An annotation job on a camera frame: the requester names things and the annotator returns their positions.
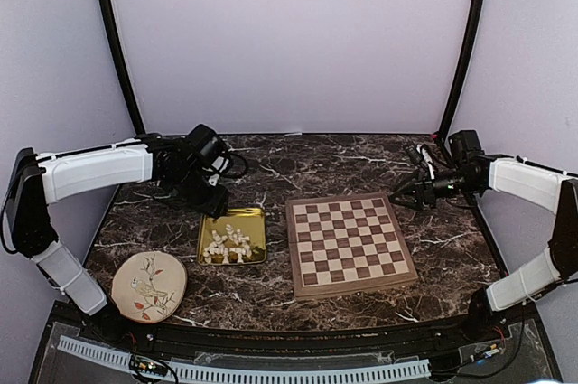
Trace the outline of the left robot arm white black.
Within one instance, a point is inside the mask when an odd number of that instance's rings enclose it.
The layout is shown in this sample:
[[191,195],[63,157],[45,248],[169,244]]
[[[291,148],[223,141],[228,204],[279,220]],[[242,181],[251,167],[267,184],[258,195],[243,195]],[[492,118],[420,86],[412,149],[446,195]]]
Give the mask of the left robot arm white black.
[[143,135],[66,153],[21,150],[1,209],[1,242],[30,259],[78,308],[93,316],[93,331],[108,344],[127,337],[126,322],[99,283],[60,240],[48,207],[71,196],[124,183],[158,182],[213,218],[226,210],[228,190],[218,183],[231,166],[217,136]]

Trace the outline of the wooden chess board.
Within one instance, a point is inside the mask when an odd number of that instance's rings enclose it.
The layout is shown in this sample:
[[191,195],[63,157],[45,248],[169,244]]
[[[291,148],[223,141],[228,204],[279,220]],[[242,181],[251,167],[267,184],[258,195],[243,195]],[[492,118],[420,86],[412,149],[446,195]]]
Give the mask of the wooden chess board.
[[385,193],[289,200],[285,211],[296,299],[373,292],[418,280]]

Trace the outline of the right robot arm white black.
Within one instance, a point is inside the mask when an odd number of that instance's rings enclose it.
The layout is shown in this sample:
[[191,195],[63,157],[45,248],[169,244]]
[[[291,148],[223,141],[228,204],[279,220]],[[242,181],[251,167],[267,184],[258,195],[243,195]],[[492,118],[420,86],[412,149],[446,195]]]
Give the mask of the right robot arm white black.
[[434,208],[439,199],[491,190],[518,197],[555,215],[544,251],[508,276],[478,289],[471,297],[461,335],[480,342],[503,314],[536,302],[558,286],[577,281],[577,177],[516,157],[473,155],[454,169],[416,169],[389,195],[389,201],[416,211]]

